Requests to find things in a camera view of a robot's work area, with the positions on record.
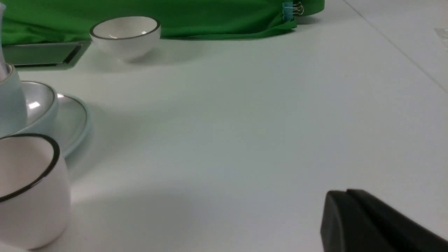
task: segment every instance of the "white mug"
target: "white mug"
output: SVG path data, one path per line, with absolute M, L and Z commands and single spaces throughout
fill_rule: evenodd
M 0 139 L 0 242 L 23 249 L 59 237 L 70 216 L 67 166 L 45 135 Z
M 0 137 L 23 129 L 28 119 L 22 82 L 16 68 L 6 66 L 8 76 L 0 82 Z

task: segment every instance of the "green fabric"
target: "green fabric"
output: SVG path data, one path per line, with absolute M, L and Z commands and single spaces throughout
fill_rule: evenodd
M 6 6 L 2 44 L 88 40 L 96 23 L 120 16 L 160 21 L 162 37 L 251 39 L 296 27 L 282 20 L 288 0 L 1 0 Z M 302 0 L 301 16 L 323 10 L 324 0 Z

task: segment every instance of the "white ceramic bowl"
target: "white ceramic bowl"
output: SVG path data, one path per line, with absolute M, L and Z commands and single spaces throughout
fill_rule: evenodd
M 14 134 L 37 133 L 49 135 L 58 113 L 59 101 L 56 91 L 37 82 L 22 82 L 25 93 L 28 121 L 26 126 Z
M 90 36 L 100 50 L 132 61 L 156 46 L 160 40 L 160 23 L 150 17 L 118 17 L 93 26 Z
M 44 135 L 0 139 L 0 242 L 39 248 L 64 231 L 70 183 L 57 142 Z

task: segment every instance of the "light blue plate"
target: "light blue plate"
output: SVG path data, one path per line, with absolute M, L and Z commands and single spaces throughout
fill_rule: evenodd
M 92 120 L 87 105 L 79 98 L 58 94 L 59 111 L 49 134 L 59 144 L 62 156 L 70 155 L 89 133 Z

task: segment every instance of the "black object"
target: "black object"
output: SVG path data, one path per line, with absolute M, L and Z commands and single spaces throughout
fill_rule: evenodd
M 39 43 L 3 47 L 5 61 L 17 68 L 68 69 L 87 50 L 90 41 Z
M 325 252 L 448 252 L 448 242 L 364 190 L 329 191 Z

